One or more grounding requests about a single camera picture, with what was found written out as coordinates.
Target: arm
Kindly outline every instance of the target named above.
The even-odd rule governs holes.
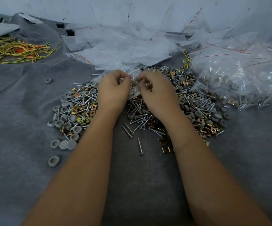
[[[100,225],[108,188],[113,128],[131,85],[129,78],[120,85],[118,82],[119,77],[126,75],[114,71],[101,80],[99,107],[93,121],[21,226]]]
[[[172,84],[157,72],[143,72],[141,95],[171,137],[191,213],[198,225],[272,225],[209,150],[180,110]]]

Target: transparent bag held in hands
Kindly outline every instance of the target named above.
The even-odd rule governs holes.
[[[140,94],[140,91],[138,89],[137,77],[141,73],[142,73],[142,70],[140,70],[140,69],[136,69],[136,70],[129,73],[129,76],[131,76],[131,80],[133,82],[131,85],[130,93],[129,93],[129,100]]]

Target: gray cloth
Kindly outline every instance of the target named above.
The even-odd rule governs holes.
[[[53,26],[17,15],[12,23],[20,25],[16,36],[27,42],[56,46],[61,40]],[[35,64],[0,64],[0,225],[21,223],[71,153],[50,148],[60,135],[46,124],[73,82],[86,82],[98,72],[68,59],[67,51],[61,46]],[[178,67],[182,60],[177,54],[162,64]],[[46,84],[46,78],[53,82]],[[114,129],[102,225],[192,225],[175,155],[163,154],[158,136],[149,130],[138,130],[132,140],[122,134],[126,111]],[[225,133],[210,140],[210,149],[272,220],[272,106],[229,113]],[[48,159],[55,155],[63,160],[51,168]]]

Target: person's right hand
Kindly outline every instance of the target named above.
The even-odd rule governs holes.
[[[160,72],[144,71],[138,78],[139,89],[149,110],[166,126],[170,117],[183,114],[178,97],[171,84]],[[152,91],[145,83],[151,83]]]

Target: hand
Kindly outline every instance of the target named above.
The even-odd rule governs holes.
[[[120,70],[112,71],[104,76],[98,84],[99,110],[119,116],[127,102],[131,84],[128,74]]]
[[[138,86],[146,106],[165,126],[170,117],[182,114],[176,92],[163,74],[144,71],[137,80],[140,81]],[[149,91],[144,82],[152,85],[152,91]]]

